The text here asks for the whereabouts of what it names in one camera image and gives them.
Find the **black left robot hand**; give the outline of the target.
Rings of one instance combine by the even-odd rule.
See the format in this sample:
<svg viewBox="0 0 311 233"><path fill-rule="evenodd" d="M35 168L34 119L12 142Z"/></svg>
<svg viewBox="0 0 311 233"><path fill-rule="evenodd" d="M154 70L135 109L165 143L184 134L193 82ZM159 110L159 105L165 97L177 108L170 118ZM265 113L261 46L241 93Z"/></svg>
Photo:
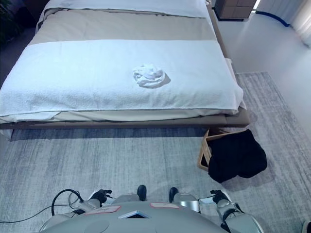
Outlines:
<svg viewBox="0 0 311 233"><path fill-rule="evenodd" d="M89 199L97 199L100 202L100 204L103 204L107 201L107 198L112 198L110 196L111 193L112 190L100 189L94 192Z"/></svg>

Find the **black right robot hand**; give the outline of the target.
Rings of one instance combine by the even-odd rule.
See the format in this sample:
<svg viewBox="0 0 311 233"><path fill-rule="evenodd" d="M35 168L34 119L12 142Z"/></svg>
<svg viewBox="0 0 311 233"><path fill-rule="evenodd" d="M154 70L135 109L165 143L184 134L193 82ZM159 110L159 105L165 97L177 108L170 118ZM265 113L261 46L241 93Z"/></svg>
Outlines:
<svg viewBox="0 0 311 233"><path fill-rule="evenodd" d="M229 201L229 198L222 190L211 190L210 196L206 198L201 198L198 201L203 204L209 204L209 203L217 204L221 200Z"/></svg>

